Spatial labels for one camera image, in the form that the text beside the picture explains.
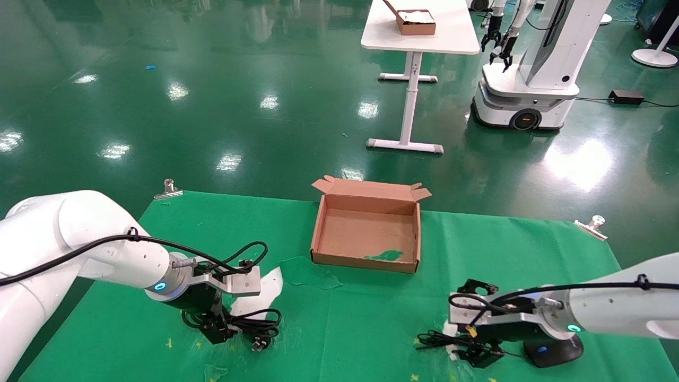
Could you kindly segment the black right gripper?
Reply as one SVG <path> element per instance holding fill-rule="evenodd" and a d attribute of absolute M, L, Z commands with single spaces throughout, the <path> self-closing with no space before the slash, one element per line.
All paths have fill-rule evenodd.
<path fill-rule="evenodd" d="M 457 293 L 489 297 L 499 292 L 494 284 L 479 280 L 466 280 Z M 580 326 L 568 324 L 565 339 L 555 339 L 548 335 L 537 323 L 514 322 L 477 327 L 477 339 L 460 340 L 456 355 L 473 368 L 486 368 L 504 358 L 506 353 L 500 348 L 502 342 L 521 343 L 521 356 L 537 368 L 556 367 L 580 358 L 584 345 L 579 334 L 584 331 Z"/>

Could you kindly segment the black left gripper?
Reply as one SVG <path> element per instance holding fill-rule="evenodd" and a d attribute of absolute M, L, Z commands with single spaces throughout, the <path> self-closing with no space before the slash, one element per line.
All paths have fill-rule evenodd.
<path fill-rule="evenodd" d="M 223 314 L 222 292 L 208 284 L 197 284 L 187 288 L 179 297 L 182 318 L 204 320 L 199 331 L 213 345 L 225 343 L 242 332 L 238 317 Z"/>

